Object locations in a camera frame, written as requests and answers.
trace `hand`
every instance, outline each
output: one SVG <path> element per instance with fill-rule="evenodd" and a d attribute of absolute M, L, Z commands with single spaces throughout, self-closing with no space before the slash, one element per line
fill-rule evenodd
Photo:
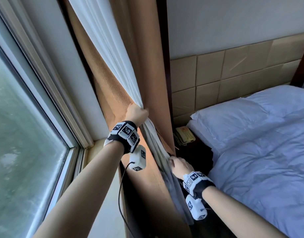
<path fill-rule="evenodd" d="M 194 171 L 194 168 L 186 160 L 176 156 L 170 157 L 170 166 L 173 174 L 181 180 L 184 180 L 183 175 L 188 175 Z"/>
<path fill-rule="evenodd" d="M 144 123 L 149 116 L 148 109 L 142 109 L 136 104 L 130 104 L 126 112 L 126 121 L 132 121 L 137 127 Z"/>

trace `corded telephone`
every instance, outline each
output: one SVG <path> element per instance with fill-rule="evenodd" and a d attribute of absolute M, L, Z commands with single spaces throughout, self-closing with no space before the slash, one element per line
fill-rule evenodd
<path fill-rule="evenodd" d="M 174 132 L 174 137 L 176 138 L 179 145 L 184 146 L 196 140 L 195 136 L 186 126 L 176 128 Z"/>

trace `window glass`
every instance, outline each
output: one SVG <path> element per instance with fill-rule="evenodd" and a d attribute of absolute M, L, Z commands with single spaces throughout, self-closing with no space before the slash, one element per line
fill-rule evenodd
<path fill-rule="evenodd" d="M 34 234 L 67 153 L 68 146 L 0 51 L 0 238 Z"/>

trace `forearm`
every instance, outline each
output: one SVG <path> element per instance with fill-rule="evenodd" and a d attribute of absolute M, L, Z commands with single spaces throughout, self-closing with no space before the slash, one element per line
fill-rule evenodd
<path fill-rule="evenodd" d="M 203 199 L 238 237 L 287 237 L 253 210 L 214 186 L 202 192 Z"/>
<path fill-rule="evenodd" d="M 122 143 L 107 144 L 67 188 L 34 238 L 86 238 L 123 153 Z"/>

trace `headboard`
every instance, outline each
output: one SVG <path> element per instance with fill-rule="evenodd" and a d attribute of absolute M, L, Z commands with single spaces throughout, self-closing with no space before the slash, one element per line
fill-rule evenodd
<path fill-rule="evenodd" d="M 304 33 L 170 61 L 174 125 L 195 111 L 289 84 L 304 54 Z"/>

